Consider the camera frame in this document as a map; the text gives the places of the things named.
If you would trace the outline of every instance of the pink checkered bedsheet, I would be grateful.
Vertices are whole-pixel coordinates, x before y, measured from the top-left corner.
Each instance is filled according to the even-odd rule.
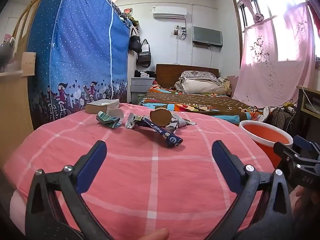
[[[144,106],[121,104],[125,121],[130,112],[148,115]],[[26,200],[35,170],[60,171],[73,165],[97,140],[108,147],[83,199],[116,240],[137,239],[168,228],[172,240],[202,240],[223,217],[235,198],[211,154],[222,140],[243,163],[273,171],[266,154],[235,125],[204,114],[179,112],[195,126],[179,128],[178,147],[147,128],[116,130],[98,124],[95,115],[80,111],[34,131],[15,151],[5,171]],[[77,228],[62,195],[59,201],[70,225]],[[243,223],[247,226],[258,203]]]

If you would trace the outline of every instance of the white wall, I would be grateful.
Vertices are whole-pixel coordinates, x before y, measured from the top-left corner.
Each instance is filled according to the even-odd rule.
[[[155,71],[156,64],[159,63],[218,68],[220,49],[193,47],[191,29],[192,26],[215,30],[219,28],[215,0],[117,0],[116,5],[122,11],[125,8],[133,9],[133,17],[140,23],[141,41],[146,38],[150,44],[151,66],[148,69],[138,67],[139,70]],[[184,41],[177,40],[177,36],[173,35],[177,25],[185,26],[184,20],[154,19],[153,6],[177,6],[187,9],[187,37]],[[178,60],[176,60],[177,43]]]
[[[238,75],[240,68],[239,33],[233,0],[216,0],[219,31],[222,31],[223,46],[219,56],[222,77]]]
[[[6,33],[12,35],[20,15],[31,1],[32,0],[9,0],[7,2],[0,14],[0,44],[3,43],[3,38]]]

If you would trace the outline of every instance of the hanging bag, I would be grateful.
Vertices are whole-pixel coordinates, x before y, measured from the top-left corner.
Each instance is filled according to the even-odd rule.
[[[150,45],[146,39],[142,42],[142,52],[138,54],[137,65],[143,67],[150,67],[151,65],[151,52]]]
[[[131,29],[131,34],[129,39],[129,49],[133,50],[138,54],[142,52],[140,37],[137,35],[136,30],[134,28]]]

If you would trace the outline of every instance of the white nightstand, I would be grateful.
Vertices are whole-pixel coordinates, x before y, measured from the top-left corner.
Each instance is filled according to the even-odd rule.
[[[155,78],[131,78],[131,103],[136,105],[139,103],[138,95],[145,94],[152,86]]]

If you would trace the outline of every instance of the green wrapper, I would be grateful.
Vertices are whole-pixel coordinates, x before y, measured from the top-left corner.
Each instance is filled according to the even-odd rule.
[[[121,123],[120,118],[112,117],[102,111],[97,114],[97,120],[104,126],[110,127],[112,129],[118,128]]]

